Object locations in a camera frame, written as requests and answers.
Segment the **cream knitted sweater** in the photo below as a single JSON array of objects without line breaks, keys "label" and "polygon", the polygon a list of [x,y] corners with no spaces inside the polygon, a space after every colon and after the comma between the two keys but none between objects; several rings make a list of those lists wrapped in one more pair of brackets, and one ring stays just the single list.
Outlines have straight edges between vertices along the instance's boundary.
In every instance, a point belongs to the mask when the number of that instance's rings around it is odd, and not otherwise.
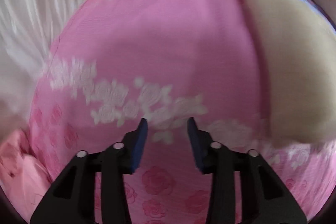
[{"label": "cream knitted sweater", "polygon": [[300,0],[243,0],[267,63],[275,146],[335,139],[335,32]]}]

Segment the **pink crumpled cloth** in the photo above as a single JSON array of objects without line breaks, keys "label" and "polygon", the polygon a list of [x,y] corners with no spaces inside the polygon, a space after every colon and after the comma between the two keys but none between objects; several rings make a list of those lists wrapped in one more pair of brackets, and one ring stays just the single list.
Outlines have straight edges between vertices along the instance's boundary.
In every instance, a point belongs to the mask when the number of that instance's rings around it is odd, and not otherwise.
[{"label": "pink crumpled cloth", "polygon": [[27,222],[51,185],[49,173],[29,151],[29,142],[20,130],[1,144],[1,187]]}]

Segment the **pink floral bed sheet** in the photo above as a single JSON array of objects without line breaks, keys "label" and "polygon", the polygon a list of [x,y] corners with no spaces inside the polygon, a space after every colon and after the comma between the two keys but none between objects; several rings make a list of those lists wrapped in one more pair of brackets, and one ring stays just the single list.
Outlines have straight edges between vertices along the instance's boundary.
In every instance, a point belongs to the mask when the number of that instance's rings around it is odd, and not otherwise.
[{"label": "pink floral bed sheet", "polygon": [[145,119],[141,162],[123,177],[131,223],[207,223],[212,176],[195,164],[190,118],[232,151],[258,151],[307,223],[332,195],[335,139],[272,142],[267,63],[243,0],[86,0],[51,45],[31,146],[53,183],[78,151],[105,151]]}]

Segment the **white satin curtain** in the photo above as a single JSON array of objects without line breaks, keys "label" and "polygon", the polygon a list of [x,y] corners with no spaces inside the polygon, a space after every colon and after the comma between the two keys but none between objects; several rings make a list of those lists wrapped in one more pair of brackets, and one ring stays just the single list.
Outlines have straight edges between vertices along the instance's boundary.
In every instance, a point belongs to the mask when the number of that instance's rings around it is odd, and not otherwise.
[{"label": "white satin curtain", "polygon": [[1,138],[26,127],[51,42],[83,1],[1,0]]}]

